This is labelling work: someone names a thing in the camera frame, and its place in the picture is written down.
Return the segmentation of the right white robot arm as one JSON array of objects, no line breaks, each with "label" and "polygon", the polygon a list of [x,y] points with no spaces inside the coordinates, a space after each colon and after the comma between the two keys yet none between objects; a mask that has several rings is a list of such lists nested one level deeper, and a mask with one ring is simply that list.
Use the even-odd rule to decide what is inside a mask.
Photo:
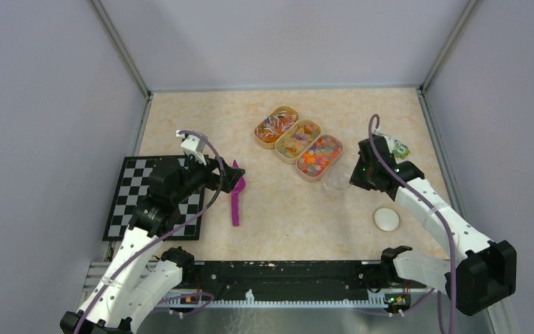
[{"label": "right white robot arm", "polygon": [[359,144],[350,177],[353,186],[387,194],[406,209],[444,249],[448,259],[410,246],[386,248],[380,278],[390,287],[405,280],[446,294],[458,311],[472,316],[512,296],[517,289],[517,252],[506,240],[495,242],[466,222],[412,162],[396,162],[382,136]]}]

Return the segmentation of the purple plastic scoop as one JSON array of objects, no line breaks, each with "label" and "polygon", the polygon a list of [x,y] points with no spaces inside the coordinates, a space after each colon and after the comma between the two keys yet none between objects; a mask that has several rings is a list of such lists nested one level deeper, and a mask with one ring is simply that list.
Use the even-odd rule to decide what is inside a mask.
[{"label": "purple plastic scoop", "polygon": [[240,226],[240,194],[245,188],[245,179],[244,176],[241,176],[236,184],[234,185],[234,188],[232,189],[232,192],[230,193],[230,212],[231,212],[231,220],[232,225],[234,227]]}]

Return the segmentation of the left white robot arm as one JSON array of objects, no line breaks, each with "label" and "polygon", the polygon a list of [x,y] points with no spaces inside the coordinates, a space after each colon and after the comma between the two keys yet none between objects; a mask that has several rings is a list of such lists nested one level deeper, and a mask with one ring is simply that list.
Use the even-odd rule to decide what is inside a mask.
[{"label": "left white robot arm", "polygon": [[245,170],[221,158],[166,157],[152,166],[147,193],[138,201],[119,251],[91,295],[76,311],[66,312],[64,333],[137,333],[161,299],[175,287],[195,279],[194,257],[180,247],[166,251],[144,281],[140,275],[164,239],[183,230],[204,214],[201,209],[186,221],[179,206],[205,189],[215,195],[231,193]]}]

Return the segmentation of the clear plastic cup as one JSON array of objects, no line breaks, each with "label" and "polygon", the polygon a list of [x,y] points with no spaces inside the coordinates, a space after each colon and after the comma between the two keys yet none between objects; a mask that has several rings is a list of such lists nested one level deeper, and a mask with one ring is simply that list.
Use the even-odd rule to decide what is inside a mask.
[{"label": "clear plastic cup", "polygon": [[330,166],[325,176],[323,186],[327,191],[345,191],[350,188],[350,177],[353,169],[343,163]]}]

